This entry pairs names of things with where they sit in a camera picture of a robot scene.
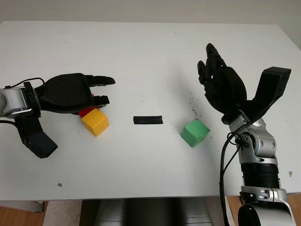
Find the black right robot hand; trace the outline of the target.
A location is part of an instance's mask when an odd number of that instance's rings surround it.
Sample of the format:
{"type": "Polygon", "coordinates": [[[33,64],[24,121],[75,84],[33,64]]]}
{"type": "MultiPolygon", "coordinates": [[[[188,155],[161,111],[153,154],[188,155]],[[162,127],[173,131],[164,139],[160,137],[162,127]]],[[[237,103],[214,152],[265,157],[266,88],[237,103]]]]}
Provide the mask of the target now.
{"type": "Polygon", "coordinates": [[[206,46],[207,59],[197,64],[199,82],[210,105],[230,120],[246,101],[246,88],[235,70],[226,65],[213,44],[206,46]]]}

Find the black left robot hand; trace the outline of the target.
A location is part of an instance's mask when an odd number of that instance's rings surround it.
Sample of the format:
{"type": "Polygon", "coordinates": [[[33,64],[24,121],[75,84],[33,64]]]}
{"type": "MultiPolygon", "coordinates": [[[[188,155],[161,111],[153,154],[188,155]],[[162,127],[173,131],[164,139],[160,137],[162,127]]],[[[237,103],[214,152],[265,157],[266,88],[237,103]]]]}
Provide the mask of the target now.
{"type": "Polygon", "coordinates": [[[51,78],[35,91],[41,110],[76,114],[87,108],[109,104],[107,96],[93,96],[90,88],[115,83],[112,77],[70,73],[51,78]]]}

